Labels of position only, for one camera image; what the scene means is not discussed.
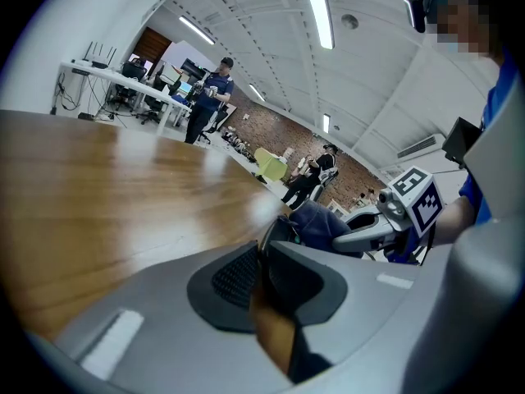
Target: black pants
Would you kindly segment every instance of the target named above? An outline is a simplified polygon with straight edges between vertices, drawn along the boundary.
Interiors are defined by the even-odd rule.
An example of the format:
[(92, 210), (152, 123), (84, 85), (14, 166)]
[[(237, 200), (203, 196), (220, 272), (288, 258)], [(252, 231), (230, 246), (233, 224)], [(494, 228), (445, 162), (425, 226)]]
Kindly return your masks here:
[(188, 120), (188, 129), (186, 130), (185, 143), (193, 144), (198, 139), (203, 128), (208, 124), (214, 111), (201, 107), (200, 105), (194, 105), (191, 110)]
[(295, 210), (304, 202), (317, 184), (319, 184), (318, 178), (300, 176), (292, 182), (290, 189), (281, 200), (283, 203), (288, 203), (294, 194), (297, 193), (297, 199), (290, 205), (290, 207)]

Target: white sticker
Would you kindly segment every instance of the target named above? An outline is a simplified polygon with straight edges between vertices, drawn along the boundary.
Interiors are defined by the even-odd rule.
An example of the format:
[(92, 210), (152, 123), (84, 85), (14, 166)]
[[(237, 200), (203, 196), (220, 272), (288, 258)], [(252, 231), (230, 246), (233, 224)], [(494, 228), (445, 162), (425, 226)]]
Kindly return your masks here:
[(377, 276), (377, 281), (386, 283), (387, 285), (400, 287), (402, 289), (410, 289), (413, 285), (412, 280), (402, 279), (401, 277), (390, 276), (384, 273), (381, 273)]
[(107, 381), (139, 332), (144, 317), (123, 310), (97, 345), (82, 359), (80, 366), (97, 378)]

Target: white ceiling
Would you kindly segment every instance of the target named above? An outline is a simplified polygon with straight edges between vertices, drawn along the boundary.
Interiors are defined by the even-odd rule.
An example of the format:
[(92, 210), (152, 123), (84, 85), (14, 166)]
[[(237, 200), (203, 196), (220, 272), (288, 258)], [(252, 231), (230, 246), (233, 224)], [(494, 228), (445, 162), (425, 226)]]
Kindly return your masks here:
[[(497, 69), (451, 62), (422, 46), (403, 0), (329, 0), (336, 46), (320, 46), (308, 0), (168, 0), (149, 26), (186, 40), (217, 62), (235, 60), (235, 83), (260, 103), (339, 144), (372, 172), (458, 116), (478, 123)], [(356, 30), (341, 17), (354, 15)], [(185, 15), (217, 40), (206, 44), (178, 21)], [(331, 129), (319, 132), (323, 114)]]

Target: black mesh pad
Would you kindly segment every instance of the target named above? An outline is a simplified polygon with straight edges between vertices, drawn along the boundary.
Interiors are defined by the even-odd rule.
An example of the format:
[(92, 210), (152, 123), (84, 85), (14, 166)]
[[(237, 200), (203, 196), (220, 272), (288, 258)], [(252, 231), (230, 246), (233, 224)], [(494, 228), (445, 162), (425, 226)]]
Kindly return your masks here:
[(254, 332), (248, 309), (256, 272), (257, 242), (253, 241), (199, 269), (189, 279), (188, 301), (215, 328)]
[[(263, 285), (278, 310), (294, 314), (298, 324), (326, 322), (346, 297), (344, 278), (290, 250), (270, 242), (263, 256)], [(257, 278), (257, 242), (250, 242), (199, 269), (187, 286), (194, 311), (215, 328), (230, 332), (254, 332), (249, 316), (250, 297)]]
[(213, 275), (213, 291), (226, 302), (248, 309), (256, 275), (257, 250), (250, 249)]

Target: person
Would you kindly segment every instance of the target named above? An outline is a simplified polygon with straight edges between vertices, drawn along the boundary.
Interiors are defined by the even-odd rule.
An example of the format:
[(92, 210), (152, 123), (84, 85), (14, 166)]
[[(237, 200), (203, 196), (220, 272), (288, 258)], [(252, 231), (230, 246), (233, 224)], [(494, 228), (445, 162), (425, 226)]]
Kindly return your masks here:
[(299, 164), (297, 165), (297, 167), (295, 167), (295, 169), (290, 174), (290, 178), (288, 178), (288, 182), (286, 182), (286, 184), (288, 186), (291, 186), (292, 183), (295, 180), (297, 180), (297, 178), (302, 176), (304, 174), (304, 172), (308, 169), (309, 165), (306, 163), (306, 158), (307, 157), (308, 156), (306, 156), (304, 158), (301, 158), (301, 160), (299, 161)]
[[(455, 43), (462, 49), (482, 57), (490, 58), (499, 68), (496, 85), (487, 96), (482, 113), (482, 131), (491, 125), (514, 80), (519, 75), (513, 57), (501, 41), (497, 26), (489, 18), (494, 13), (483, 0), (435, 0), (429, 2), (427, 24), (433, 23), (437, 38)], [(468, 227), (491, 219), (491, 211), (480, 188), (468, 175), (459, 190), (459, 197), (447, 205), (436, 221), (433, 245), (451, 244)], [(405, 256), (419, 245), (426, 243), (428, 233), (419, 240), (411, 229), (401, 254)]]
[(313, 160), (311, 155), (307, 156), (306, 162), (308, 163), (308, 169), (303, 175), (298, 176), (297, 179), (292, 182), (290, 189), (281, 199), (283, 203), (288, 203), (290, 199), (297, 194), (297, 199), (290, 205), (293, 210), (298, 208), (308, 197), (312, 189), (320, 184), (319, 175), (321, 172), (333, 168), (336, 165), (337, 146), (334, 144), (325, 144), (323, 148), (325, 149), (325, 153), (317, 160)]
[(354, 202), (354, 205), (350, 209), (351, 211), (354, 211), (356, 208), (366, 207), (370, 204), (370, 200), (367, 199), (367, 196), (364, 193), (361, 193), (358, 198), (354, 197), (352, 201)]
[(367, 200), (368, 200), (368, 203), (369, 203), (369, 204), (376, 204), (376, 203), (377, 203), (377, 200), (376, 200), (376, 192), (374, 191), (373, 188), (369, 188), (369, 189), (368, 189)]
[(233, 60), (224, 57), (218, 70), (212, 73), (203, 83), (203, 92), (191, 110), (186, 131), (185, 143), (193, 144), (203, 128), (208, 124), (213, 113), (221, 103), (228, 103), (234, 83), (230, 77)]

